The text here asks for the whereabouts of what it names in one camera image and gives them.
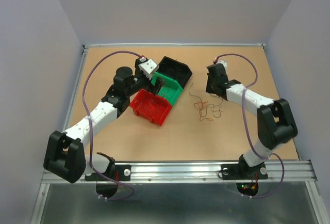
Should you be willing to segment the green plastic bin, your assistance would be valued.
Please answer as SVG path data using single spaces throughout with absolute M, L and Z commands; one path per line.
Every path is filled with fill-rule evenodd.
M 153 85 L 155 85 L 157 79 L 161 79 L 163 82 L 163 85 L 157 95 L 166 99 L 172 106 L 174 106 L 183 92 L 182 86 L 178 81 L 161 73 L 155 72 L 152 76 Z

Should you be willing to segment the black plastic bin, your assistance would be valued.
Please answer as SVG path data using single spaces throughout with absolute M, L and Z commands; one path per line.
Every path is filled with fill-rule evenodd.
M 188 65 L 167 56 L 164 56 L 158 65 L 158 73 L 176 80 L 182 88 L 185 88 L 193 74 Z

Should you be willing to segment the red plastic bin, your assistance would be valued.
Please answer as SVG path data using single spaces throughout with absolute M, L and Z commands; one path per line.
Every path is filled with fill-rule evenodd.
M 162 126 L 172 110 L 172 105 L 164 98 L 141 89 L 130 103 L 136 116 L 145 118 L 152 124 Z

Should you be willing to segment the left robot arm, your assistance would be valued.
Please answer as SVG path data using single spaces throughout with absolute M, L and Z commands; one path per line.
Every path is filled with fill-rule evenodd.
M 45 170 L 75 183 L 82 175 L 97 173 L 102 179 L 114 176 L 114 162 L 109 156 L 92 151 L 85 155 L 86 146 L 93 146 L 93 138 L 108 124 L 124 113 L 130 97 L 141 89 L 157 94 L 161 82 L 152 83 L 152 76 L 159 65 L 145 57 L 135 61 L 135 69 L 120 67 L 113 84 L 92 111 L 77 124 L 63 132 L 50 134 L 43 167 Z

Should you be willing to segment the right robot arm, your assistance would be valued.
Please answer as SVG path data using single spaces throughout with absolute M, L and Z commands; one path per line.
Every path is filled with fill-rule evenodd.
M 239 158 L 235 173 L 248 178 L 272 152 L 298 135 L 291 107 L 287 100 L 274 100 L 259 95 L 237 80 L 229 80 L 226 66 L 215 63 L 207 67 L 206 92 L 216 94 L 228 102 L 242 107 L 244 127 L 247 128 L 246 111 L 257 118 L 258 140 L 252 144 L 247 134 L 250 150 Z

